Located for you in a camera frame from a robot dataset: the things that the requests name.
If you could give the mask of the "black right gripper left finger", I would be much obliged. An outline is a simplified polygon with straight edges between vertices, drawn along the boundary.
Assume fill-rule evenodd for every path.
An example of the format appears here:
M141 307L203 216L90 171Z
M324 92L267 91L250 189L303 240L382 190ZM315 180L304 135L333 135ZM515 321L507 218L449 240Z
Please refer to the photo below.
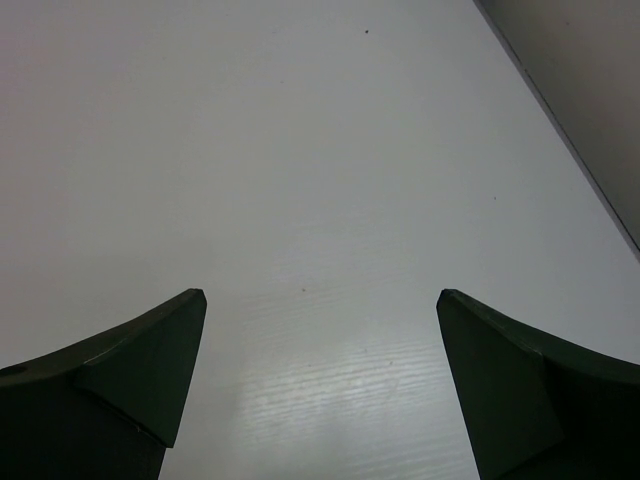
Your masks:
M207 309L188 289L1 371L4 479L156 479L175 445Z

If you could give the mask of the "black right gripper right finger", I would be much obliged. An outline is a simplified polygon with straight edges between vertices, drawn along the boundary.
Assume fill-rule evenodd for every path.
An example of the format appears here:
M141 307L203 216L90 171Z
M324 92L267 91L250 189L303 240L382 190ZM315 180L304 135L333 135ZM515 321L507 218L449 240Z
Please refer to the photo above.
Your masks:
M480 478L638 478L638 365L458 290L436 310Z

